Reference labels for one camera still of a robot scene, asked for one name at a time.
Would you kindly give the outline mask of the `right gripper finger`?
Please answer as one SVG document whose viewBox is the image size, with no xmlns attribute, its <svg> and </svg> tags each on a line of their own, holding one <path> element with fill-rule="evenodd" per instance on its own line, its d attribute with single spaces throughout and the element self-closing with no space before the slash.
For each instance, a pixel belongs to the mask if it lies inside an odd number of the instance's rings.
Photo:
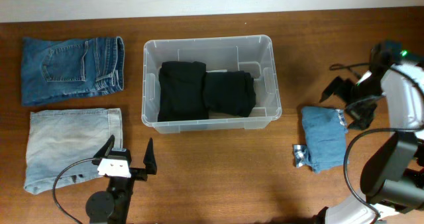
<svg viewBox="0 0 424 224">
<path fill-rule="evenodd" d="M 374 120 L 373 110 L 365 110 L 362 112 L 348 110 L 348 115 L 353 118 L 353 122 L 348 126 L 348 129 L 366 130 L 370 127 L 371 122 Z"/>
<path fill-rule="evenodd" d="M 345 103 L 350 103 L 352 101 L 352 89 L 354 83 L 350 79 L 342 79 L 340 76 L 337 76 L 322 92 L 320 103 L 324 102 L 326 99 L 330 98 L 332 95 L 336 95 L 341 98 Z"/>
</svg>

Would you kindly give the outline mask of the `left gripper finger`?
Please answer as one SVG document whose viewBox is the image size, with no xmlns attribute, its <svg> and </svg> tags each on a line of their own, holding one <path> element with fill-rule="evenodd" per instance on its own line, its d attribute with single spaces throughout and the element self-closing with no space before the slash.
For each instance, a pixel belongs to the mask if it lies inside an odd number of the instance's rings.
<svg viewBox="0 0 424 224">
<path fill-rule="evenodd" d="M 100 165 L 101 160 L 109 155 L 111 149 L 114 147 L 114 143 L 115 136 L 111 135 L 107 142 L 93 156 L 92 164 Z"/>
<path fill-rule="evenodd" d="M 150 138 L 148 145 L 146 147 L 146 152 L 143 159 L 143 164 L 145 165 L 145 170 L 147 174 L 156 175 L 157 174 L 157 163 L 154 155 L 154 141 L 153 138 Z"/>
</svg>

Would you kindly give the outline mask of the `blue shirt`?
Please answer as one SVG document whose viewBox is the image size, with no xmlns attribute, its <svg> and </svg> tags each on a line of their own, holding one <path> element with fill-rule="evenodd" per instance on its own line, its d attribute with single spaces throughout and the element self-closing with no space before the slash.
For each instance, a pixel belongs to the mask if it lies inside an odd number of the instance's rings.
<svg viewBox="0 0 424 224">
<path fill-rule="evenodd" d="M 316 174 L 342 166 L 346 152 L 346 120 L 342 109 L 304 107 L 301 123 L 305 144 L 293 146 L 297 168 L 308 166 Z"/>
</svg>

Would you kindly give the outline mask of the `large black garment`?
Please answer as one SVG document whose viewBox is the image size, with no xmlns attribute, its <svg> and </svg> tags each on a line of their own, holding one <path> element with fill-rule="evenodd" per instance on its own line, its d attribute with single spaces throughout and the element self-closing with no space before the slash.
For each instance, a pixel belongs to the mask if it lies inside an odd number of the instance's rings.
<svg viewBox="0 0 424 224">
<path fill-rule="evenodd" d="M 209 112 L 203 102 L 206 64 L 164 62 L 159 71 L 159 122 L 204 120 Z"/>
</svg>

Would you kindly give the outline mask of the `small black garment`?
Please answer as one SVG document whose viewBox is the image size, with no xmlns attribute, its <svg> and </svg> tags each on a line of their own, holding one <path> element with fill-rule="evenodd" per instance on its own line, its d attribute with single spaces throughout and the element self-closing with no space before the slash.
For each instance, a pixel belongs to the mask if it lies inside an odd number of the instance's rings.
<svg viewBox="0 0 424 224">
<path fill-rule="evenodd" d="M 248 72 L 209 72 L 203 102 L 210 111 L 248 117 L 256 105 L 254 78 Z"/>
</svg>

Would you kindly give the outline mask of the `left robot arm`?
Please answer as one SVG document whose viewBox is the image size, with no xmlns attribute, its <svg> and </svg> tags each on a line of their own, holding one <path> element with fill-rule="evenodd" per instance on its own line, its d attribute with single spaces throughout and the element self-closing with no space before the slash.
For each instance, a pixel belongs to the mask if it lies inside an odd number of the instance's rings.
<svg viewBox="0 0 424 224">
<path fill-rule="evenodd" d="M 115 136 L 111 135 L 93 156 L 92 164 L 100 176 L 109 179 L 109 184 L 105 191 L 96 192 L 87 200 L 85 211 L 90 223 L 125 223 L 134 183 L 145 182 L 149 175 L 157 173 L 152 139 L 146 147 L 144 168 L 132 168 L 130 150 L 115 147 L 114 143 Z"/>
</svg>

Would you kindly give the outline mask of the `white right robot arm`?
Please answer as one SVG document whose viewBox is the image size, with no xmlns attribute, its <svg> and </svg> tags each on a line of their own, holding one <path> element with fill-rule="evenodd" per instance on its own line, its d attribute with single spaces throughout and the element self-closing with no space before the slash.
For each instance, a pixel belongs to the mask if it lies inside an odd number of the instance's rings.
<svg viewBox="0 0 424 224">
<path fill-rule="evenodd" d="M 423 211 L 423 57 L 386 40 L 375 45 L 365 62 L 368 71 L 357 82 L 335 78 L 322 92 L 324 101 L 341 98 L 360 131 L 347 146 L 343 164 L 361 138 L 389 133 L 389 139 L 367 161 L 360 177 L 360 192 L 334 207 L 323 208 L 315 223 L 383 223 L 391 215 Z"/>
</svg>

